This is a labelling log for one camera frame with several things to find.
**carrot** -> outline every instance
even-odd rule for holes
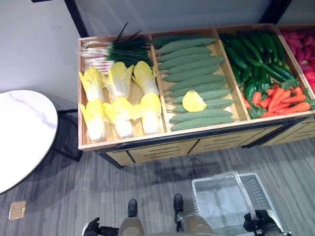
[[[277,113],[274,112],[265,112],[265,114],[263,114],[262,116],[260,116],[259,118],[265,118],[265,117],[274,117],[277,116]]]
[[[268,97],[270,97],[272,94],[274,94],[275,89],[270,88],[270,89],[268,89],[267,91],[268,91]]]
[[[261,92],[255,92],[254,96],[252,97],[252,103],[257,106],[260,103],[260,99],[261,99]]]
[[[277,112],[280,110],[283,110],[284,108],[287,108],[291,105],[291,103],[281,103],[276,107],[271,108],[270,110],[268,110],[269,112]]]
[[[300,87],[297,87],[297,88],[293,89],[293,93],[295,95],[301,95],[301,94],[303,94],[303,91]]]
[[[283,102],[303,102],[306,99],[306,96],[304,94],[300,94],[300,95],[295,95],[294,97],[288,98],[283,100]]]
[[[260,106],[262,108],[266,108],[268,106],[268,103],[270,102],[271,97],[266,98],[265,100],[260,101]]]
[[[277,99],[277,101],[275,102],[274,106],[278,106],[283,100],[286,100],[288,98],[290,98],[290,95],[291,95],[291,91],[290,90],[287,90],[287,91],[284,91],[284,93]]]
[[[245,103],[245,107],[246,108],[252,108],[252,106],[249,104],[249,102],[246,100],[246,98],[243,95],[242,95],[242,97],[243,97],[243,101]]]
[[[273,108],[276,104],[276,102],[278,101],[278,99],[281,97],[281,95],[284,93],[284,89],[283,88],[276,88],[274,94],[271,97],[271,100],[268,104],[268,110],[270,110],[271,108]]]
[[[308,102],[301,102],[293,107],[286,108],[282,111],[278,111],[279,115],[287,115],[287,114],[292,114],[296,112],[306,112],[311,108],[311,105]]]

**green pepper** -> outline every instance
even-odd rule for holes
[[[253,76],[250,76],[245,84],[244,95],[248,102],[252,101],[252,97],[256,92],[257,81]]]
[[[260,88],[261,93],[266,93],[272,87],[271,78],[267,76],[266,70],[263,67],[259,68]]]

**red chili pepper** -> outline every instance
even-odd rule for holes
[[[315,82],[315,72],[314,71],[308,71],[304,72],[304,75],[308,82]]]

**wooden drawer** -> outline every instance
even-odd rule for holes
[[[155,145],[129,150],[136,163],[187,155],[197,140]]]
[[[281,125],[266,127],[261,129],[249,130],[244,132],[235,132],[225,135],[215,135],[209,138],[201,139],[191,150],[190,154],[214,151],[218,149],[233,148],[248,145],[257,139],[280,128]]]
[[[133,164],[132,159],[129,157],[126,151],[109,151],[106,152],[112,159],[114,159],[121,166],[127,166]]]
[[[312,137],[315,137],[315,120],[314,118],[309,118],[289,128],[285,132],[264,143],[262,146],[294,142]]]

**cucumber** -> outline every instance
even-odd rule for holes
[[[167,43],[177,41],[177,40],[187,40],[193,38],[204,38],[205,36],[199,34],[178,34],[178,35],[165,35],[158,36],[152,39],[154,45],[164,46]]]
[[[189,88],[181,88],[181,89],[171,92],[169,94],[169,97],[183,96],[186,94],[186,92],[190,90],[195,90],[197,93],[217,90],[217,89],[223,88],[224,85],[225,85],[225,80],[222,80],[222,81],[216,81],[216,82],[207,83],[207,84],[195,85]]]
[[[182,56],[187,56],[187,55],[191,55],[191,54],[196,54],[196,53],[211,53],[211,50],[209,48],[206,47],[191,47],[191,48],[185,48],[182,50],[178,50],[178,51],[174,51],[172,53],[169,54],[165,54],[159,58],[157,58],[158,62],[165,62],[171,59],[175,59],[175,58],[179,58]]]
[[[183,89],[183,88],[190,88],[191,86],[220,81],[220,80],[224,80],[223,75],[211,75],[211,74],[203,75],[200,77],[191,78],[190,80],[184,80],[184,81],[178,82],[172,85],[171,87],[169,87],[167,90],[174,91],[174,90]]]
[[[257,31],[258,36],[261,39],[262,44],[264,45],[264,50],[269,53],[272,53],[272,46],[269,44],[269,40],[266,37],[266,33],[262,30]]]
[[[250,53],[253,55],[253,57],[262,63],[262,58],[261,55],[258,51],[258,49],[245,37],[241,36],[240,37],[241,42],[247,47],[247,49],[250,51]]]
[[[177,50],[197,47],[197,46],[205,46],[211,44],[215,41],[213,38],[196,38],[196,39],[188,39],[188,40],[179,40],[165,44],[161,47],[157,52],[160,54],[167,54]]]
[[[234,51],[233,48],[225,46],[225,51],[228,59],[233,62],[238,68],[246,70],[248,68],[246,62]]]
[[[270,64],[270,67],[274,70],[276,70],[278,73],[286,77],[287,80],[289,79],[295,79],[294,75],[284,67],[278,65],[278,64]]]
[[[233,74],[235,76],[237,86],[239,88],[241,88],[243,85],[242,80],[241,80],[241,71],[233,63],[231,63],[231,68],[232,68]]]
[[[233,48],[240,57],[242,55],[250,56],[244,45],[233,34],[227,34],[223,37],[223,42]]]
[[[179,58],[174,58],[171,60],[167,60],[160,65],[158,65],[159,70],[168,70],[172,67],[188,64],[194,62],[196,60],[210,59],[214,56],[211,56],[209,53],[195,53],[191,55],[182,56]]]
[[[191,71],[199,68],[203,68],[206,66],[212,66],[215,64],[219,64],[222,61],[224,61],[224,57],[213,57],[210,59],[204,59],[204,60],[198,60],[194,61],[192,63],[188,63],[185,65],[179,65],[175,66],[167,71],[168,74],[175,74],[175,73],[180,73],[180,72],[185,72],[185,71]]]
[[[279,59],[281,59],[284,62],[285,61],[284,47],[282,46],[280,40],[278,39],[278,36],[273,34],[273,35],[271,35],[271,39],[272,39],[272,41],[274,42],[274,44],[276,46]]]
[[[260,51],[261,53],[264,53],[264,46],[263,46],[257,32],[256,31],[250,31],[248,35],[249,35],[250,41],[256,46],[258,51]]]
[[[201,112],[186,112],[173,116],[169,121],[171,123],[183,122],[194,118],[214,118],[214,117],[231,117],[231,112],[222,109],[205,109]]]
[[[228,107],[233,104],[232,99],[212,99],[204,102],[207,104],[206,109]],[[182,105],[178,105],[172,110],[172,112],[186,113],[187,111]]]
[[[241,81],[242,82],[246,82],[248,80],[248,78],[250,77],[251,71],[252,71],[252,66],[248,65],[248,69],[243,70],[241,72]]]
[[[235,119],[232,117],[218,117],[218,118],[196,118],[178,123],[171,127],[172,131],[193,129],[199,127],[205,127],[215,124],[224,124],[234,122]]]
[[[201,92],[199,93],[199,96],[202,97],[204,101],[210,100],[210,99],[216,99],[220,97],[227,96],[231,92],[231,89],[229,88],[222,88],[222,89],[217,89],[213,91],[208,91],[208,92]],[[181,104],[184,96],[179,96],[176,97],[171,101],[171,103],[174,104]]]
[[[206,66],[206,67],[191,70],[191,71],[171,74],[171,75],[165,76],[163,80],[167,82],[180,82],[180,81],[191,79],[194,77],[212,74],[213,72],[216,72],[219,69],[220,67],[218,65]]]
[[[276,80],[278,80],[279,82],[283,83],[284,81],[287,80],[286,77],[284,77],[282,74],[280,74],[278,71],[275,71],[274,69],[270,68],[269,66],[267,66],[266,64],[262,64],[262,67],[264,67],[266,69],[267,74],[269,74],[270,76],[272,76],[273,78],[275,78]]]

